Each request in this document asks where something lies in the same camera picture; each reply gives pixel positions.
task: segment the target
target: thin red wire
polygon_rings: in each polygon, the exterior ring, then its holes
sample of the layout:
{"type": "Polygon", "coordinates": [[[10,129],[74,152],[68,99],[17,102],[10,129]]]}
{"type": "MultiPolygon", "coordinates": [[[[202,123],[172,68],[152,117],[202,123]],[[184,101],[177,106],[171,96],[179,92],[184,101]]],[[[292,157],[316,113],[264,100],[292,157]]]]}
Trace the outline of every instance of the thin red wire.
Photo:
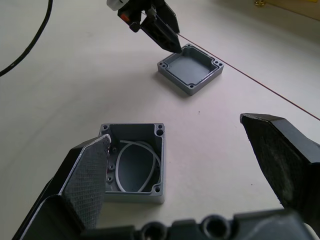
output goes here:
{"type": "Polygon", "coordinates": [[[280,95],[279,93],[277,93],[276,91],[272,90],[271,88],[267,87],[266,85],[264,85],[263,83],[259,82],[258,80],[254,79],[253,77],[249,76],[248,74],[244,73],[243,71],[239,70],[238,68],[232,66],[230,63],[222,60],[220,57],[217,57],[216,55],[212,54],[211,52],[209,52],[208,50],[204,49],[203,47],[199,46],[198,44],[194,43],[193,41],[190,41],[188,38],[182,36],[181,34],[178,34],[180,37],[182,37],[183,39],[187,40],[188,42],[192,43],[193,45],[196,45],[198,48],[202,49],[203,51],[211,54],[212,56],[214,56],[217,59],[220,59],[221,61],[223,61],[226,65],[228,65],[229,67],[233,68],[234,70],[238,71],[239,73],[245,75],[247,78],[251,79],[252,81],[256,82],[257,84],[259,84],[260,86],[264,87],[265,89],[269,90],[270,92],[274,93],[275,95],[277,95],[278,97],[282,98],[283,100],[287,101],[288,103],[292,104],[293,106],[297,107],[298,109],[300,109],[301,111],[305,112],[306,114],[310,115],[311,117],[317,119],[318,121],[320,121],[320,118],[313,115],[311,112],[303,109],[301,106],[295,104],[293,101],[290,101],[289,99],[287,99],[286,97],[280,95]]]}

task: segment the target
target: gray aluminum box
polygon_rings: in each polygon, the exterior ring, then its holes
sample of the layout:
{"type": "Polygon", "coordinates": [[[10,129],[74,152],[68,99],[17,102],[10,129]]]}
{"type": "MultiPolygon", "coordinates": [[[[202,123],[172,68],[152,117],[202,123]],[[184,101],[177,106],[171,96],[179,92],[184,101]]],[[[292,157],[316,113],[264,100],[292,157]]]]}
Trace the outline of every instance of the gray aluminum box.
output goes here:
{"type": "Polygon", "coordinates": [[[158,71],[190,96],[220,75],[224,63],[191,44],[158,63],[158,71]]]}
{"type": "Polygon", "coordinates": [[[158,203],[165,201],[165,125],[163,123],[102,124],[99,136],[109,134],[111,147],[108,157],[105,202],[158,203]],[[154,173],[142,192],[150,174],[153,155],[140,146],[131,145],[121,155],[119,179],[126,192],[120,191],[116,182],[116,161],[126,141],[148,143],[158,155],[161,165],[156,162],[154,173]]]}

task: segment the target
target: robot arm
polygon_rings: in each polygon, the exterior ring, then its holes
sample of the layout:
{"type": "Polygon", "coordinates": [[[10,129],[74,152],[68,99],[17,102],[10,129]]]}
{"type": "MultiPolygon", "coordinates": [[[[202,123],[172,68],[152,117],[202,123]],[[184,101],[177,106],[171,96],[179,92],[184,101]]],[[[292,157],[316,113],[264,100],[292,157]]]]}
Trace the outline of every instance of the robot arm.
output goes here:
{"type": "Polygon", "coordinates": [[[164,0],[107,0],[106,4],[113,11],[118,11],[118,16],[133,32],[142,29],[162,49],[182,52],[176,14],[164,0]],[[142,14],[146,18],[141,22],[142,14]]]}

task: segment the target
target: white table surface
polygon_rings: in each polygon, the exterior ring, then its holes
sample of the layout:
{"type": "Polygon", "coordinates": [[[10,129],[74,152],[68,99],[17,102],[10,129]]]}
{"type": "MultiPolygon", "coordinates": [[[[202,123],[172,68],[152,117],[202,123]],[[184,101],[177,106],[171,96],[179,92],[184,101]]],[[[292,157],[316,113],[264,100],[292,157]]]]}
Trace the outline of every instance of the white table surface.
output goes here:
{"type": "Polygon", "coordinates": [[[320,21],[253,0],[168,0],[207,51],[320,118],[320,21]]]}
{"type": "MultiPolygon", "coordinates": [[[[46,7],[41,0],[0,2],[1,68],[33,38],[46,7]]],[[[0,79],[2,239],[14,235],[68,151],[110,122],[165,124],[166,201],[105,204],[98,227],[281,207],[239,115],[287,118],[316,142],[319,121],[227,66],[188,97],[157,74],[168,55],[131,32],[104,0],[55,1],[35,48],[0,79]]]]}

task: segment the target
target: screw hole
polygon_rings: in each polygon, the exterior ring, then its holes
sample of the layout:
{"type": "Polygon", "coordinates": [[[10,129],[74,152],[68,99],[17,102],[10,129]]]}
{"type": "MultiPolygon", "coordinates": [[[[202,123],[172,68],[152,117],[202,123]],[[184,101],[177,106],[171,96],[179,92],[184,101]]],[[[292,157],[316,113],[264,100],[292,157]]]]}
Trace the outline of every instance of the screw hole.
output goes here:
{"type": "Polygon", "coordinates": [[[231,234],[230,225],[223,217],[209,216],[202,222],[202,230],[211,239],[227,239],[231,234]]]}
{"type": "Polygon", "coordinates": [[[165,240],[167,228],[159,222],[152,222],[145,225],[141,230],[141,240],[165,240]]]}
{"type": "Polygon", "coordinates": [[[162,131],[161,129],[159,129],[158,131],[156,131],[156,134],[158,136],[162,136],[164,134],[164,131],[162,131]]]}
{"type": "Polygon", "coordinates": [[[113,169],[115,169],[115,165],[113,164],[109,165],[109,170],[113,170],[113,169]]]}
{"type": "Polygon", "coordinates": [[[108,183],[112,183],[112,182],[114,181],[114,178],[113,178],[112,176],[108,176],[107,179],[106,179],[106,181],[107,181],[108,183]]]}

